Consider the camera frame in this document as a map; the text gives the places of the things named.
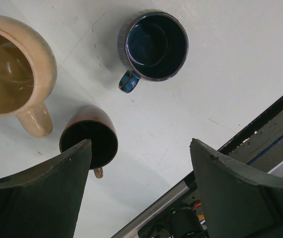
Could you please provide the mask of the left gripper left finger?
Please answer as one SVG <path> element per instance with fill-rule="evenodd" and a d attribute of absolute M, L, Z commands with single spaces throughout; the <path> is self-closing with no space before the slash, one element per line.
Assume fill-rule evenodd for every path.
<path fill-rule="evenodd" d="M 0 178 L 0 238 L 71 238 L 92 158 L 91 141 Z"/>

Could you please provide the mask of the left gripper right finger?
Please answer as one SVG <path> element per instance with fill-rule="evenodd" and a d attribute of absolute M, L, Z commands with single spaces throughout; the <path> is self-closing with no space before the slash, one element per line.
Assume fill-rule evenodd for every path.
<path fill-rule="evenodd" d="M 193 139 L 190 153 L 212 238 L 283 238 L 283 178 Z"/>

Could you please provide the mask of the brown mug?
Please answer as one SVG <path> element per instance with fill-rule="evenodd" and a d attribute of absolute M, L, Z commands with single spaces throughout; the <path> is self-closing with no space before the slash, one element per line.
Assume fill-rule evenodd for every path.
<path fill-rule="evenodd" d="M 91 140 L 90 169 L 100 179 L 103 167 L 115 158 L 119 142 L 110 117 L 94 105 L 80 108 L 69 120 L 60 136 L 59 149 L 64 152 L 85 139 Z"/>

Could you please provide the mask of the beige round mug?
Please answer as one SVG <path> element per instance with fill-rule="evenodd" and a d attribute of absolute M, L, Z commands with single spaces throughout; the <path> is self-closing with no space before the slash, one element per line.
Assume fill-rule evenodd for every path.
<path fill-rule="evenodd" d="M 0 15 L 0 116 L 15 116 L 34 137 L 53 123 L 44 101 L 57 80 L 57 63 L 45 39 L 27 24 Z"/>

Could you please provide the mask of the dark blue mug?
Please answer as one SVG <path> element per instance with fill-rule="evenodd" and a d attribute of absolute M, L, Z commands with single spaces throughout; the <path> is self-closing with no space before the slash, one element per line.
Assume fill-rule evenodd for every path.
<path fill-rule="evenodd" d="M 189 48 L 182 24 L 171 14 L 145 10 L 127 19 L 117 38 L 119 58 L 126 68 L 119 89 L 132 92 L 143 79 L 162 82 L 184 65 Z"/>

